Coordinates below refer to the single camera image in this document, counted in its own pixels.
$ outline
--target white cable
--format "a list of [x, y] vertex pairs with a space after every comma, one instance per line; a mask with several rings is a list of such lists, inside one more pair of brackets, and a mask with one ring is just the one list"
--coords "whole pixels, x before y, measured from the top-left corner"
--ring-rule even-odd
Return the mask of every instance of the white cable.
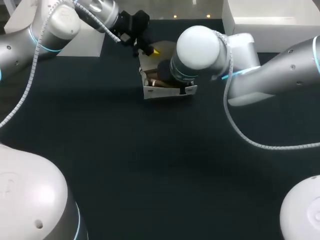
[[9, 122], [12, 117], [17, 113], [17, 111], [20, 109], [20, 107], [22, 106], [22, 104], [25, 102], [32, 82], [34, 80], [34, 76], [35, 76], [35, 72], [36, 72], [36, 67], [37, 67], [37, 63], [38, 63], [38, 57], [40, 54], [40, 46], [42, 43], [42, 38], [45, 34], [45, 30], [47, 27], [47, 24], [52, 16], [52, 14], [54, 13], [54, 11], [56, 10], [56, 8], [64, 3], [64, 2], [71, 2], [73, 3], [77, 8], [79, 8], [80, 10], [82, 10], [83, 12], [85, 12], [90, 18], [92, 18], [96, 23], [99, 24], [99, 26], [101, 26], [103, 28], [103, 30], [116, 42], [119, 43], [121, 42], [121, 40], [115, 36], [109, 29], [107, 29], [107, 27], [98, 19], [96, 18], [88, 9], [86, 9], [84, 6], [82, 6], [81, 4], [79, 4], [78, 2], [76, 2], [75, 0], [57, 0], [57, 2], [52, 6], [52, 8], [50, 9], [48, 16], [46, 17], [45, 21], [43, 22], [42, 28], [41, 28], [41, 32], [37, 41], [37, 44], [35, 46], [35, 51], [34, 51], [34, 56], [33, 56], [33, 62], [32, 62], [32, 66], [31, 66], [31, 72], [30, 72], [30, 77], [28, 80], [28, 83], [26, 85], [26, 88], [24, 90], [24, 93], [20, 99], [20, 101], [18, 102], [18, 104], [14, 107], [14, 109], [8, 114], [8, 116], [6, 116], [6, 118], [0, 122], [0, 128], [2, 128], [7, 122]]
[[225, 59], [225, 63], [224, 63], [222, 70], [218, 74], [213, 75], [211, 77], [211, 80], [216, 80], [218, 77], [220, 77], [222, 74], [224, 74], [226, 72], [226, 70], [228, 69], [228, 67], [230, 66], [230, 57], [232, 56], [232, 53], [231, 53], [231, 47], [229, 47], [228, 36], [223, 35], [220, 32], [215, 31], [215, 30], [212, 30], [212, 31], [224, 43], [224, 46], [226, 48], [226, 59]]
[[224, 111], [225, 114], [231, 124], [231, 126], [233, 127], [233, 129], [236, 131], [237, 134], [240, 135], [240, 137], [242, 139], [244, 139], [247, 143], [257, 147], [257, 148], [261, 148], [261, 149], [266, 149], [266, 150], [299, 150], [299, 149], [310, 149], [310, 148], [316, 148], [316, 147], [320, 147], [320, 142], [317, 143], [310, 143], [310, 144], [302, 144], [302, 145], [294, 145], [294, 146], [268, 146], [268, 145], [263, 145], [260, 143], [257, 143], [255, 141], [252, 141], [251, 139], [249, 139], [247, 136], [245, 136], [241, 130], [238, 128], [238, 126], [236, 125], [235, 121], [233, 120], [230, 112], [229, 112], [229, 107], [228, 107], [228, 94], [229, 94], [229, 88], [231, 85], [231, 81], [232, 81], [232, 77], [233, 77], [233, 73], [234, 73], [234, 58], [233, 58], [233, 54], [231, 51], [231, 47], [228, 44], [228, 40], [227, 37], [224, 36], [223, 34], [221, 34], [218, 31], [214, 31], [214, 33], [217, 35], [217, 37], [219, 39], [221, 39], [221, 41], [224, 43], [225, 47], [228, 49], [228, 53], [229, 53], [229, 71], [228, 71], [228, 78], [226, 81], [226, 85], [225, 85], [225, 89], [224, 89], [224, 94], [223, 94], [223, 107], [224, 107]]

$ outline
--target dark table surface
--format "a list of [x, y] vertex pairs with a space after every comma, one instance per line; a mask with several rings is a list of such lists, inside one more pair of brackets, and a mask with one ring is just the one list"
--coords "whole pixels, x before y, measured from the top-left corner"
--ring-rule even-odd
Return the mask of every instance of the dark table surface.
[[[156, 40], [220, 20], [152, 21]], [[90, 240], [280, 240], [286, 193], [320, 174], [320, 148], [267, 151], [229, 125], [224, 84], [203, 78], [188, 99], [144, 101], [139, 61], [107, 37], [100, 58], [39, 64], [24, 106], [0, 141], [41, 155], [64, 174]], [[275, 54], [260, 54], [265, 63]], [[16, 78], [27, 79], [29, 70]], [[269, 145], [320, 142], [319, 87], [231, 108]]]

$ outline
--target yellow tag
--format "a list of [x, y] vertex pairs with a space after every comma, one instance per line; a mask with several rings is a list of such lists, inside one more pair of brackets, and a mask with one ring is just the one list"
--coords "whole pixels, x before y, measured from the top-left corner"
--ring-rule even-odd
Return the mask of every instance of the yellow tag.
[[151, 56], [156, 56], [159, 54], [160, 54], [160, 52], [158, 52], [156, 49], [153, 49], [153, 53], [151, 54]]

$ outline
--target robotic arm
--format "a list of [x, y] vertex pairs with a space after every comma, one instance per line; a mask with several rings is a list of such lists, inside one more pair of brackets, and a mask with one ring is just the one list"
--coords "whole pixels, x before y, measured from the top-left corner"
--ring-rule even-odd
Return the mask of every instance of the robotic arm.
[[[41, 0], [30, 26], [17, 32], [0, 36], [0, 80], [5, 79], [33, 64], [37, 41], [42, 26], [57, 0]], [[141, 49], [147, 56], [154, 53], [147, 35], [149, 16], [142, 10], [135, 15], [123, 11], [113, 0], [78, 0], [78, 4], [89, 10], [91, 17], [71, 1], [58, 5], [42, 36], [39, 60], [55, 57], [80, 31], [80, 19], [99, 32], [108, 34], [124, 46], [131, 46], [133, 55]]]
[[[193, 26], [183, 32], [171, 59], [173, 77], [182, 82], [194, 81], [202, 70], [210, 68], [226, 81], [230, 56], [218, 36], [204, 26]], [[236, 34], [226, 40], [233, 58], [232, 82], [228, 91], [231, 106], [256, 103], [320, 83], [320, 42], [317, 37], [290, 47], [263, 66], [250, 34]]]

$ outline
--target white platform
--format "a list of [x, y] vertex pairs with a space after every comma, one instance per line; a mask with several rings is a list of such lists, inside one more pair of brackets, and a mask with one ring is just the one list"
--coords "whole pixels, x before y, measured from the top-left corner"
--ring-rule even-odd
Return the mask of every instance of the white platform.
[[320, 35], [320, 12], [312, 0], [224, 0], [227, 35], [250, 33], [259, 53], [280, 53]]
[[[5, 32], [13, 33], [29, 26], [34, 19], [36, 9], [36, 0], [22, 0], [5, 25]], [[100, 57], [104, 39], [104, 33], [96, 31], [81, 20], [80, 32], [58, 56]]]

